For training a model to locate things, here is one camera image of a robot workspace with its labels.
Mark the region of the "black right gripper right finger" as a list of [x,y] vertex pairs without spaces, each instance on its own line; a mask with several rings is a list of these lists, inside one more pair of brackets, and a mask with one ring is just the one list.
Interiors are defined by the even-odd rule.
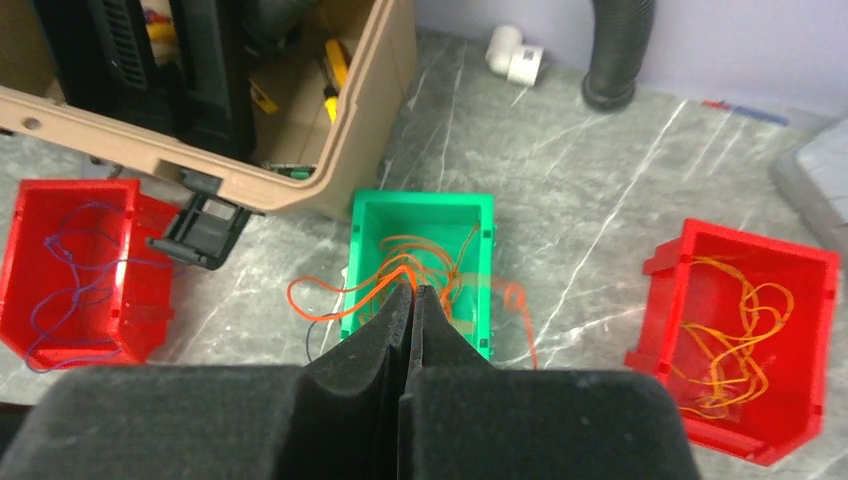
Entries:
[[418,290],[399,404],[403,479],[696,479],[668,392],[624,370],[504,370]]

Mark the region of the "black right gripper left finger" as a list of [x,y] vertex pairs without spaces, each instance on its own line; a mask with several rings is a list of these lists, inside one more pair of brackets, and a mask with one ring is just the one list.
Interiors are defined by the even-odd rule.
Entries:
[[56,382],[5,479],[393,479],[414,294],[306,366],[86,367]]

